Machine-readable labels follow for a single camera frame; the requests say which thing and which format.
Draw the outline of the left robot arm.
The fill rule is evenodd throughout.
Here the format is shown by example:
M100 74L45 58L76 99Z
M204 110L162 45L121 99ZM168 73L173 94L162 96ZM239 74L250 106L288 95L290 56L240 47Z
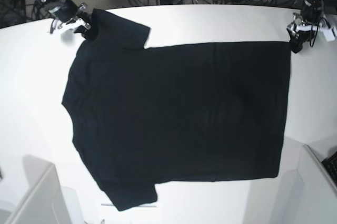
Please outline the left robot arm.
M303 0L300 12L293 14L293 20L286 29L290 36L290 49L296 54L306 42L313 47L319 32L328 42L336 40L336 23L324 13L324 0Z

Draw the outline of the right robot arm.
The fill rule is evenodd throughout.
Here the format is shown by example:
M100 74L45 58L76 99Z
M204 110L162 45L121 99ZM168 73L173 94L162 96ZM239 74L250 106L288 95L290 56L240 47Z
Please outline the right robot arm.
M53 21L49 28L50 34L61 34L70 31L79 33L85 39L95 39L98 28L88 13L87 5L76 5L72 0L36 0L42 8L51 15Z

